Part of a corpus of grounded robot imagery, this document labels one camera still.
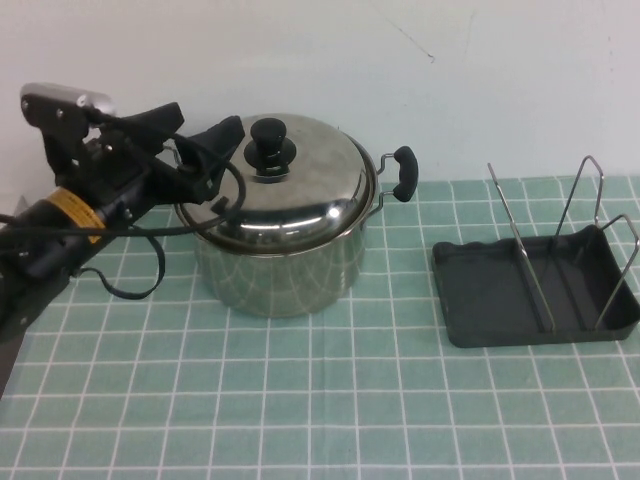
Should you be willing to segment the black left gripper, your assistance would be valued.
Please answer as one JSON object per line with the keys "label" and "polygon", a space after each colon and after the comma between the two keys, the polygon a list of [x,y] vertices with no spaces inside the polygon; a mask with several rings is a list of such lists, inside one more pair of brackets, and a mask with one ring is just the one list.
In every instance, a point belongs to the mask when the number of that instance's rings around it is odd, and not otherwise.
{"label": "black left gripper", "polygon": [[56,189],[45,201],[72,221],[136,221],[157,205],[211,201],[245,137],[237,115],[177,134],[184,123],[177,102],[118,122],[54,169]]}

